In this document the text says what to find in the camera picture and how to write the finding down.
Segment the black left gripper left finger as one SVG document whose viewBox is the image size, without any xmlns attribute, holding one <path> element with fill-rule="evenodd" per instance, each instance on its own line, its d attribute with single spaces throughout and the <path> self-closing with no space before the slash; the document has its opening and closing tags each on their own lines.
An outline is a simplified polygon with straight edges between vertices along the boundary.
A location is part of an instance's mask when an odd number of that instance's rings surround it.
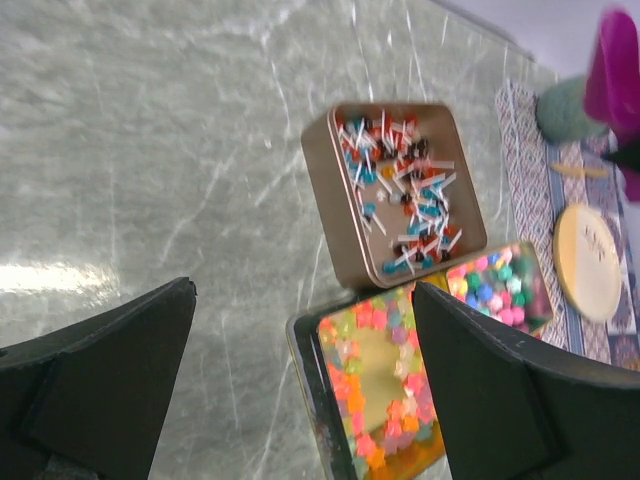
<svg viewBox="0 0 640 480">
<path fill-rule="evenodd" d="M 176 278 L 124 305 L 1 350 L 1 476 L 52 456 L 103 479 L 148 477 L 190 333 L 196 286 Z"/>
</svg>

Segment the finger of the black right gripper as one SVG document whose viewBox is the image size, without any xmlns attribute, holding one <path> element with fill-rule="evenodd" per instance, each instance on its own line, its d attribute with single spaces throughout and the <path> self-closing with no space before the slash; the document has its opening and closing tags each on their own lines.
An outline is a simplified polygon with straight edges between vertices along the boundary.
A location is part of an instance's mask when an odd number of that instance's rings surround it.
<svg viewBox="0 0 640 480">
<path fill-rule="evenodd" d="M 635 139 L 619 146 L 615 152 L 603 155 L 603 160 L 635 173 L 640 172 L 640 140 Z"/>
</svg>

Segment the purple plastic scoop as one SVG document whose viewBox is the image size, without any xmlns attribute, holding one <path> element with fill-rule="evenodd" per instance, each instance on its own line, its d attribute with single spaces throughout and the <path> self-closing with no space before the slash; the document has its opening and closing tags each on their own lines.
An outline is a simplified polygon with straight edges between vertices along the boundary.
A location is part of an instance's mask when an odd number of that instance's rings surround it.
<svg viewBox="0 0 640 480">
<path fill-rule="evenodd" d="M 617 148 L 639 139 L 639 31 L 621 7 L 609 7 L 601 16 L 586 80 L 584 110 L 589 118 L 612 131 Z M 639 173 L 619 170 L 628 201 L 637 204 Z"/>
</svg>

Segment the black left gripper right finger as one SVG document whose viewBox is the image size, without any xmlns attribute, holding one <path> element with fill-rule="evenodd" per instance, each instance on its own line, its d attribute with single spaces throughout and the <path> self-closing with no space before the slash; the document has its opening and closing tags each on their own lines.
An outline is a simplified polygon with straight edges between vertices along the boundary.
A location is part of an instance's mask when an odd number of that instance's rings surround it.
<svg viewBox="0 0 640 480">
<path fill-rule="evenodd" d="M 638 372 L 554 347 L 428 283 L 412 303 L 453 478 L 638 478 Z"/>
</svg>

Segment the lollipop tin box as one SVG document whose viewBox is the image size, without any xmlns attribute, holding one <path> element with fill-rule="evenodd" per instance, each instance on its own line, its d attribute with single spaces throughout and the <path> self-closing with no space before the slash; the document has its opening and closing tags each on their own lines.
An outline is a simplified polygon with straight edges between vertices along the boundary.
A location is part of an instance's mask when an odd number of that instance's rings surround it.
<svg viewBox="0 0 640 480">
<path fill-rule="evenodd" d="M 388 289 L 487 246 L 447 105 L 339 103 L 304 129 L 301 146 L 343 287 Z"/>
</svg>

